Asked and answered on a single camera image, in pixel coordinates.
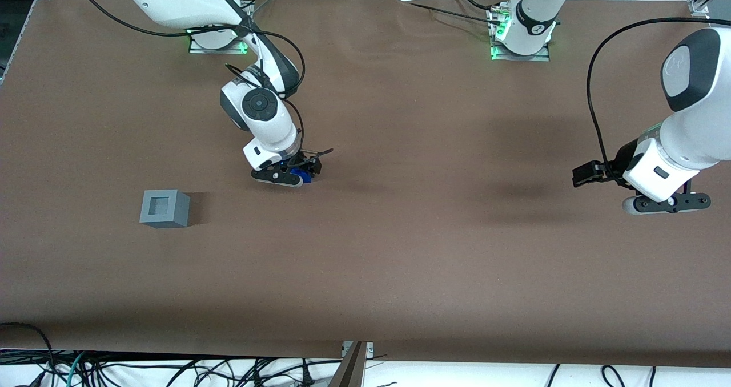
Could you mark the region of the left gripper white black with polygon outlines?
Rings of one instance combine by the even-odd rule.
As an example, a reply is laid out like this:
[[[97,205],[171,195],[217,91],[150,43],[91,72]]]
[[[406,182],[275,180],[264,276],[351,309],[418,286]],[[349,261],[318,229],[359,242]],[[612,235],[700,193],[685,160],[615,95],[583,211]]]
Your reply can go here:
[[[663,145],[660,138],[637,138],[621,147],[614,162],[595,160],[573,169],[573,187],[603,183],[606,174],[619,176],[653,201],[668,200],[700,173],[700,151],[689,142]]]

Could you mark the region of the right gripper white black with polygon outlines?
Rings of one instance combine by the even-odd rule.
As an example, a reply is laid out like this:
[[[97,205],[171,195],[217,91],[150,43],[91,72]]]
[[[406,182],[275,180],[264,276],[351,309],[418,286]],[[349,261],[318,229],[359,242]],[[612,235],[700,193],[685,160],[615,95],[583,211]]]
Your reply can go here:
[[[317,153],[305,153],[302,150],[301,137],[298,133],[285,138],[283,142],[292,142],[283,150],[276,150],[279,145],[265,143],[254,137],[244,147],[244,155],[248,163],[256,171],[261,171],[274,165],[283,166],[288,174],[305,176],[305,166],[308,166],[308,173],[318,175],[322,171],[322,163]]]

